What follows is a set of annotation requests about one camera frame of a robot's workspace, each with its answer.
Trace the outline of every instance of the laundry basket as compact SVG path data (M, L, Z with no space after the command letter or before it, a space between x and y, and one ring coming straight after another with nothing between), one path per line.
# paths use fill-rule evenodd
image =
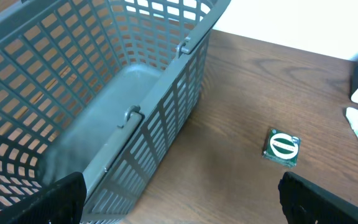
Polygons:
M198 100L229 0L29 0L0 13L0 210L72 172L82 221L136 203Z

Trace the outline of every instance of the green box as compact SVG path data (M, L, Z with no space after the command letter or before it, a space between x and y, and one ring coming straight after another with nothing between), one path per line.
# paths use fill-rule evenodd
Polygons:
M300 138L271 129L265 143L263 157L292 168L296 166L300 145Z

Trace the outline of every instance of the gray basket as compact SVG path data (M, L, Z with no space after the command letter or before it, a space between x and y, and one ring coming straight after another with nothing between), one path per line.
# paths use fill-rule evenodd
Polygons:
M198 100L228 4L30 0L0 13L0 210L80 171L83 222L128 214Z

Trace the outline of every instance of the white background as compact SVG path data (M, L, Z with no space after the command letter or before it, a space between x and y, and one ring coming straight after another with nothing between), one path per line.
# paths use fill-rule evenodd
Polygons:
M358 0L231 0L214 28L354 60L358 54Z

